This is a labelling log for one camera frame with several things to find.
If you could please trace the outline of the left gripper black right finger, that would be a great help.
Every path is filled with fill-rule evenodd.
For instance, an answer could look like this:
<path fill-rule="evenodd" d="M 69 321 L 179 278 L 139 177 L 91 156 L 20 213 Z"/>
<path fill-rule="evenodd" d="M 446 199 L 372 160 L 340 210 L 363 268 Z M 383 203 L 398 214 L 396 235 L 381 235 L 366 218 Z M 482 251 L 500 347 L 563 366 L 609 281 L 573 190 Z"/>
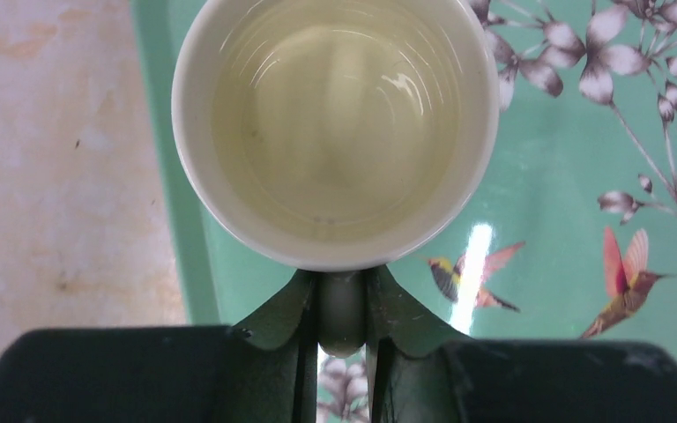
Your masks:
<path fill-rule="evenodd" d="M 364 273 L 374 422 L 677 422 L 677 362 L 642 342 L 471 338 Z"/>

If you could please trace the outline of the pale yellow mug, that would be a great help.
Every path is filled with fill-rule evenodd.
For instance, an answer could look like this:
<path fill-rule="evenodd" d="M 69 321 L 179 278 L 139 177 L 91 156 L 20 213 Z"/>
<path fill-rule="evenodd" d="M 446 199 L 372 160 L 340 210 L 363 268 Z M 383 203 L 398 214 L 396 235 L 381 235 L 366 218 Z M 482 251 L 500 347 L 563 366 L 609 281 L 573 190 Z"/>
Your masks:
<path fill-rule="evenodd" d="M 466 1 L 207 1 L 171 89 L 197 197 L 243 245 L 318 274 L 318 340 L 339 357 L 366 341 L 359 271 L 459 215 L 499 115 Z"/>

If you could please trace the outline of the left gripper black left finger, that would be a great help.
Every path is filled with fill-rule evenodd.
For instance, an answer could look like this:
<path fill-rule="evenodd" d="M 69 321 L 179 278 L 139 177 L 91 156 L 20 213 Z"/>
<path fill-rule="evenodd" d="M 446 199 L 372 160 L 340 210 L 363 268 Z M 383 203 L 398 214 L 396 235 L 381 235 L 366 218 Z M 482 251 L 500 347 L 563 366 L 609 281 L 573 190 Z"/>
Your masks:
<path fill-rule="evenodd" d="M 29 331 L 0 357 L 0 422 L 312 422 L 316 279 L 234 325 Z"/>

